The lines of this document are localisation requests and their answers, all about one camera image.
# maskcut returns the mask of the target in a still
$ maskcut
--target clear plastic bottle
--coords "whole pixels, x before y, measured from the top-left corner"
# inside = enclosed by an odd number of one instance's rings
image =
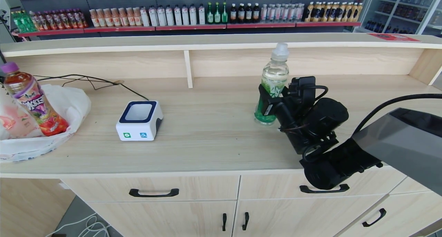
[[[261,85],[272,97],[278,97],[289,77],[287,58],[289,49],[286,43],[278,43],[272,51],[270,62],[262,69]],[[264,116],[261,113],[262,101],[259,100],[254,111],[255,121],[263,125],[271,125],[276,116]]]

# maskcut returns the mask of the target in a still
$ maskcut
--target orange juice bottle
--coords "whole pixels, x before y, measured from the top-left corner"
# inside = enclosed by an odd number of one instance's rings
[[[66,132],[68,122],[52,108],[38,81],[31,74],[21,72],[14,62],[7,62],[1,69],[6,73],[5,88],[37,121],[44,135]]]

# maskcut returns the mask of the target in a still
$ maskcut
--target white bottle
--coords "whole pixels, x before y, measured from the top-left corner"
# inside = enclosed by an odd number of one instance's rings
[[[153,6],[150,6],[149,8],[149,17],[150,17],[150,23],[153,27],[158,26],[158,14],[156,12],[156,9]]]
[[[146,8],[141,7],[140,13],[141,13],[141,19],[143,21],[143,26],[148,27],[149,26],[149,17],[147,16]]]
[[[203,4],[199,5],[198,15],[199,15],[199,24],[204,25],[205,24],[205,9],[204,9]]]
[[[181,20],[181,8],[178,7],[178,4],[175,5],[175,8],[173,9],[173,12],[175,14],[175,23],[177,26],[183,25],[183,21]]]
[[[170,5],[166,6],[166,18],[167,18],[167,25],[168,26],[173,26],[175,25],[175,22],[173,20],[173,10],[170,7]]]
[[[267,17],[267,4],[263,4],[261,8],[261,21],[265,22]]]
[[[159,22],[160,26],[167,25],[166,12],[165,12],[163,6],[160,5],[158,7],[158,9],[156,9],[156,12],[158,14],[158,22]]]
[[[181,15],[183,16],[183,25],[189,25],[189,9],[185,4],[183,4],[183,7],[181,8]]]
[[[191,25],[196,25],[196,7],[193,4],[191,4],[191,7],[189,8],[189,15],[191,18]]]

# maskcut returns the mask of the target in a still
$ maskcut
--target black cable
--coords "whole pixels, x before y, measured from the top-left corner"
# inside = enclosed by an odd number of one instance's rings
[[[353,134],[359,132],[362,127],[372,118],[376,113],[378,113],[382,108],[387,107],[388,105],[391,105],[393,103],[405,101],[405,100],[413,100],[413,99],[426,99],[426,98],[434,98],[434,99],[442,99],[442,94],[415,94],[415,95],[407,95],[403,97],[396,97],[391,100],[386,101],[385,103],[382,103],[381,105],[377,106],[373,111],[371,111],[356,127]]]

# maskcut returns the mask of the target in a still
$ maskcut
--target black drawer handle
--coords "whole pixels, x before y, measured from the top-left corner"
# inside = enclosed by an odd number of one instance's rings
[[[321,194],[321,193],[339,193],[339,192],[345,192],[347,190],[350,189],[349,185],[347,184],[342,184],[339,185],[339,190],[311,190],[309,189],[306,185],[301,185],[299,187],[299,189],[304,192],[304,193],[309,193],[309,194]]]
[[[172,197],[172,196],[178,196],[179,192],[180,192],[179,189],[172,189],[170,190],[170,193],[165,195],[140,195],[138,189],[131,189],[129,190],[129,195],[133,197]]]
[[[373,221],[373,223],[371,223],[371,224],[368,224],[366,221],[364,221],[362,223],[362,226],[364,226],[365,228],[368,228],[369,226],[373,226],[374,223],[377,223],[380,219],[384,218],[384,216],[387,214],[387,211],[384,208],[382,208],[379,210],[379,213],[381,214],[381,216],[379,216],[379,218],[377,218],[376,221]]]
[[[225,231],[225,223],[227,222],[227,214],[222,214],[222,230]]]
[[[245,220],[246,220],[246,223],[243,225],[243,231],[245,231],[246,229],[247,229],[247,224],[248,224],[248,212],[245,212],[244,213],[244,215],[245,215]]]

